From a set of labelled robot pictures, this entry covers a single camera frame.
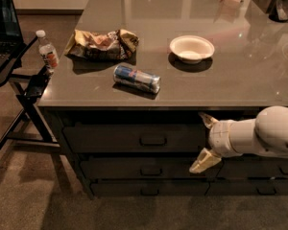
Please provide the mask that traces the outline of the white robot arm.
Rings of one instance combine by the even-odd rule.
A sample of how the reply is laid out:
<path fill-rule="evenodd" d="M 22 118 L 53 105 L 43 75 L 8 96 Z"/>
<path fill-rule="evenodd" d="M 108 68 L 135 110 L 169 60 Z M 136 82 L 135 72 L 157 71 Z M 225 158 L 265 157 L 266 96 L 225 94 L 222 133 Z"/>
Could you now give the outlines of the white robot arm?
<path fill-rule="evenodd" d="M 208 144 L 190 166 L 191 173 L 202 173 L 223 158 L 255 154 L 288 159 L 288 107 L 270 106 L 255 118 L 234 121 L 217 120 L 200 112 L 209 129 Z"/>

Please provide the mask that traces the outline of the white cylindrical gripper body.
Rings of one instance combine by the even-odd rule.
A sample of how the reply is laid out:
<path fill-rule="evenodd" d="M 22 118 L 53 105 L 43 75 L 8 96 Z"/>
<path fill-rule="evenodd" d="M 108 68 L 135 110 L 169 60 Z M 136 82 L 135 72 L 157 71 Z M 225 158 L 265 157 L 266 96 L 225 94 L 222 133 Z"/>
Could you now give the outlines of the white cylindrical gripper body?
<path fill-rule="evenodd" d="M 211 149 L 220 157 L 241 156 L 231 145 L 229 135 L 233 120 L 218 121 L 212 125 L 209 131 L 208 143 Z"/>

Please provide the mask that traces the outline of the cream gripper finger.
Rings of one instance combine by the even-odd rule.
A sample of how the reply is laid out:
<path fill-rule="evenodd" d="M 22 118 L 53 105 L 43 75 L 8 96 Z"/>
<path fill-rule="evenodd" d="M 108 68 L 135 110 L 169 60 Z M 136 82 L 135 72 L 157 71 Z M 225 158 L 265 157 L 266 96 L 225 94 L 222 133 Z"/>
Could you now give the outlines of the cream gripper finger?
<path fill-rule="evenodd" d="M 217 119 L 206 113 L 200 112 L 199 116 L 202 118 L 205 127 L 208 129 L 212 129 L 212 127 L 218 123 Z"/>
<path fill-rule="evenodd" d="M 191 173 L 202 173 L 221 161 L 222 157 L 212 149 L 203 148 L 197 159 L 190 166 L 189 171 Z"/>

